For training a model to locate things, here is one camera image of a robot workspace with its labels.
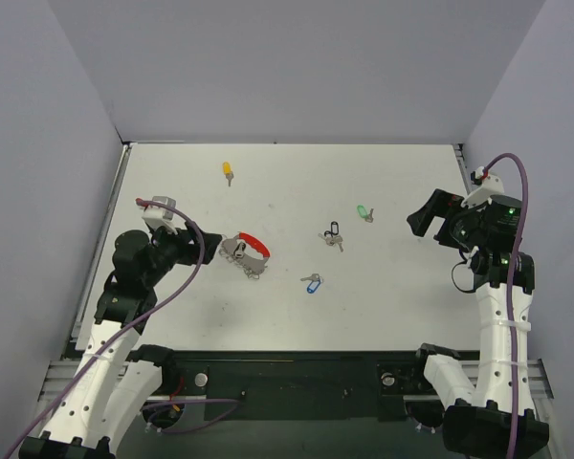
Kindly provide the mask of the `metal key organiser red handle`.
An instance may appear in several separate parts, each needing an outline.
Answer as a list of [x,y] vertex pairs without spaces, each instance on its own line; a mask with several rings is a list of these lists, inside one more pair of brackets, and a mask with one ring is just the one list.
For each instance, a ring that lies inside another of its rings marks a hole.
[[219,254],[254,280],[265,272],[271,257],[269,249],[259,239],[242,231],[233,237],[225,237],[219,246]]

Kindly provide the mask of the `key with blue tag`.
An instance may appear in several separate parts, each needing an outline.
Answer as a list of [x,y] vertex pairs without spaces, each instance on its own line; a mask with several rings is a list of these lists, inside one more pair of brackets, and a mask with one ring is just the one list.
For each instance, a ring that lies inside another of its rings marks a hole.
[[323,282],[323,278],[319,273],[311,273],[310,275],[303,277],[302,282],[307,282],[306,292],[311,295],[314,294]]

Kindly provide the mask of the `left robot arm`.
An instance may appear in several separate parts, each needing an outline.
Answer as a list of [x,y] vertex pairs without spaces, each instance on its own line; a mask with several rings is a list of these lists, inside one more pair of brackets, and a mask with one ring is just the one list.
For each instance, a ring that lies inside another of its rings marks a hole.
[[134,348],[156,307],[155,287],[177,264],[208,265],[221,242],[221,235],[192,227],[134,229],[116,239],[114,269],[104,283],[77,372],[57,405],[42,416],[40,434],[23,440],[19,457],[115,457],[148,396],[165,394],[178,382],[172,350]]

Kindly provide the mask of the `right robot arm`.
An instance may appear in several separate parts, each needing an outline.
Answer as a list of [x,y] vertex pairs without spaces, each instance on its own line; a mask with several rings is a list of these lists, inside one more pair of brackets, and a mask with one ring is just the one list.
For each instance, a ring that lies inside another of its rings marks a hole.
[[444,408],[443,441],[449,451],[476,458],[530,458],[545,448],[550,427],[532,399],[527,336],[535,289],[531,256],[514,252],[521,202],[493,194],[469,206],[464,197],[436,189],[407,222],[424,235],[443,219],[435,240],[459,250],[474,277],[480,317],[478,374],[470,382],[456,352],[424,344],[408,367],[410,384],[433,389]]

